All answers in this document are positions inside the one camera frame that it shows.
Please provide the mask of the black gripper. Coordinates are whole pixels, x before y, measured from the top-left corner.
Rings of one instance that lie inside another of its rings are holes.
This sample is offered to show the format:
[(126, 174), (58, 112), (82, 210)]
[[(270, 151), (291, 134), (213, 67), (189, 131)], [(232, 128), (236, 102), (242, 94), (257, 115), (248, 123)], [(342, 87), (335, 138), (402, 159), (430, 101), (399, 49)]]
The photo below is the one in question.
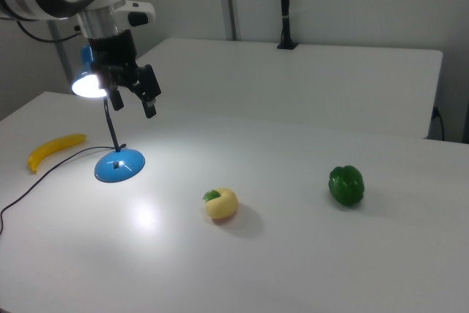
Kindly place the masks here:
[(147, 119), (157, 114), (156, 97), (161, 94), (160, 85), (151, 65), (136, 63), (136, 46), (131, 31), (125, 30), (113, 37), (90, 39), (93, 54), (92, 69), (97, 73), (100, 86), (108, 93), (115, 111), (124, 107), (118, 90), (128, 88), (142, 101)]

